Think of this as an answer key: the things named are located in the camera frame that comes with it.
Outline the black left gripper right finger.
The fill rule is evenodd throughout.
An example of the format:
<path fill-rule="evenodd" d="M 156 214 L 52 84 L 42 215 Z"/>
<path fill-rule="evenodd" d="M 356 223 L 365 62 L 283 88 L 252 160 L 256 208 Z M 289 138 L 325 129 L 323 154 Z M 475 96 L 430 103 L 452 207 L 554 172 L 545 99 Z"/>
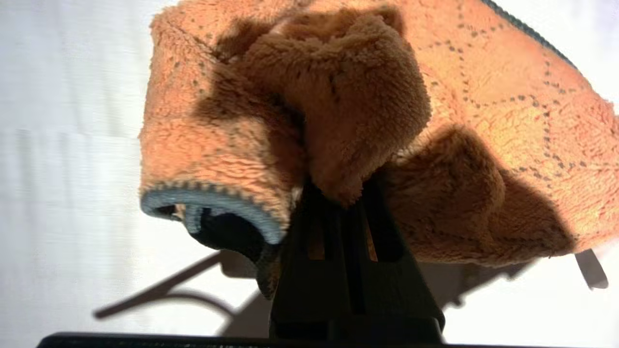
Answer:
<path fill-rule="evenodd" d="M 441 340 L 445 317 L 405 244 L 375 176 L 351 208 L 348 275 L 352 310 L 369 339 Z"/>

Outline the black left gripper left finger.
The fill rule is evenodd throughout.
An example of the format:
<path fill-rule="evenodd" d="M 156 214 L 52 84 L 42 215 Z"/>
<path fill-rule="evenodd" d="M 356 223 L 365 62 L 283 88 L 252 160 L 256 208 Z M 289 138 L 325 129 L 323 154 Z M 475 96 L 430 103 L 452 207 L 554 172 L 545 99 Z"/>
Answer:
<path fill-rule="evenodd" d="M 331 339 L 334 322 L 352 314 L 342 215 L 312 183 L 305 185 L 281 254 L 270 338 Z"/>

